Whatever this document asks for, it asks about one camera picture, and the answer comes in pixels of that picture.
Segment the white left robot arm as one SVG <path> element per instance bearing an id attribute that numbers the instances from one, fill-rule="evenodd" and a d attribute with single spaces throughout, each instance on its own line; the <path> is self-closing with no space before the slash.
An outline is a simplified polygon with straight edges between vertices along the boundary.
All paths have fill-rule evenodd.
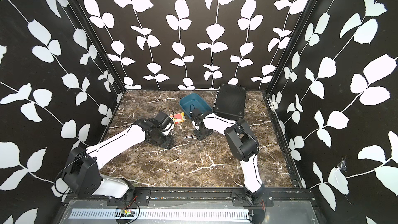
<path id="1" fill-rule="evenodd" d="M 132 198 L 134 186 L 128 180 L 103 175 L 100 170 L 113 158 L 142 142 L 171 148 L 173 128 L 174 121 L 168 115 L 139 119 L 121 133 L 97 145 L 72 149 L 65 168 L 57 178 L 62 179 L 79 199 L 95 195 Z"/>

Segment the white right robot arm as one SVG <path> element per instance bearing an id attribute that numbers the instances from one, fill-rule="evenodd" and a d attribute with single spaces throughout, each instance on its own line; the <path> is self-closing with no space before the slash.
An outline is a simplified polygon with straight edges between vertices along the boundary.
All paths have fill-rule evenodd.
<path id="1" fill-rule="evenodd" d="M 195 126 L 194 134 L 201 141 L 214 131 L 223 134 L 232 155 L 239 160 L 244 174 L 247 197 L 257 201 L 265 193 L 258 168 L 259 141 L 244 119 L 229 120 L 214 113 L 202 113 L 195 108 L 190 112 Z"/>

